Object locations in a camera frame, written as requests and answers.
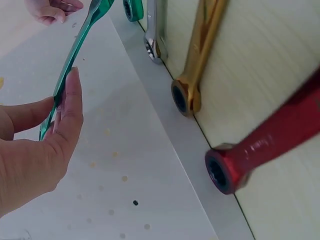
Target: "metallic green handle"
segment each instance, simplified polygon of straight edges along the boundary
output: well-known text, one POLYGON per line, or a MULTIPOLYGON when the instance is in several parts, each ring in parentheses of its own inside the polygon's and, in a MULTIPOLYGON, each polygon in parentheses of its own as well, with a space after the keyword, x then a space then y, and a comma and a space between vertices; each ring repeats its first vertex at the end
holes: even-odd
POLYGON ((39 133, 39 140, 42 141, 45 137, 46 132, 48 131, 52 118, 55 114, 55 111, 57 109, 57 106, 60 104, 60 101, 62 99, 62 93, 65 90, 66 86, 66 77, 68 73, 70 72, 72 65, 74 64, 74 61, 78 55, 78 52, 90 30, 90 28, 97 22, 100 18, 102 18, 111 8, 112 4, 114 3, 114 0, 92 0, 88 15, 77 35, 75 38, 75 41, 72 45, 72 48, 65 60, 65 63, 63 65, 61 74, 59 76, 59 79, 56 83, 53 97, 54 97, 54 104, 53 108, 49 114, 49 116, 41 123, 40 125, 40 133, 39 133))

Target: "hand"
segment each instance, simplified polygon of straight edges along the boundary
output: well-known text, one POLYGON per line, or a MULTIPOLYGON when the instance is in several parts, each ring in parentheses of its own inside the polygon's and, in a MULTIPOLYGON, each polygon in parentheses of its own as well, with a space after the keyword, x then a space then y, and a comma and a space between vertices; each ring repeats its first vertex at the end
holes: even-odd
POLYGON ((24 3, 35 20, 47 26, 57 20, 64 23, 66 16, 84 7, 79 0, 24 0, 24 3))
POLYGON ((0 106, 0 218, 32 199, 53 191, 67 172, 83 124, 82 89, 77 68, 68 74, 55 121, 43 141, 13 140, 14 134, 39 125, 53 97, 0 106))

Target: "speckled surface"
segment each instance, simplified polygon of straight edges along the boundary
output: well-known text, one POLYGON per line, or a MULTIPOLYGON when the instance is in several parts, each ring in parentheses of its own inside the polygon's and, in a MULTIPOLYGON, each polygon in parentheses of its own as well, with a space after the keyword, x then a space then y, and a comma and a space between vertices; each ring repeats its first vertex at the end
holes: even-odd
MULTIPOLYGON (((1 103, 52 94, 85 15, 84 9, 0 59, 1 103)), ((23 229, 33 240, 216 239, 109 16, 93 26, 75 65, 84 124, 68 172, 54 192, 0 219, 0 239, 22 238, 23 229)), ((38 134, 37 127, 16 138, 38 134)))

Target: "gold wrench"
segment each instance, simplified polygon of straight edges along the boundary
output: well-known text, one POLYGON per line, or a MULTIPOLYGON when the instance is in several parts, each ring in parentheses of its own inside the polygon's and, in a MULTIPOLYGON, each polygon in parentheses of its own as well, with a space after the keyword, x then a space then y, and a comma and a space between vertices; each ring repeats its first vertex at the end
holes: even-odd
POLYGON ((174 103, 184 116, 201 108, 199 83, 227 0, 200 0, 182 74, 171 84, 174 103))

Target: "red wrench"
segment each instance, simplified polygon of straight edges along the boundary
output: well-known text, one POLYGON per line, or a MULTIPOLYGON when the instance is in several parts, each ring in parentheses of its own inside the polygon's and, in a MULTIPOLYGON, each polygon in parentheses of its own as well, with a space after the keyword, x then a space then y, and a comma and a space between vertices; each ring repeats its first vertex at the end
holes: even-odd
POLYGON ((244 187, 256 167, 290 151, 320 132, 320 67, 276 112, 236 145, 209 150, 205 165, 224 194, 244 187))

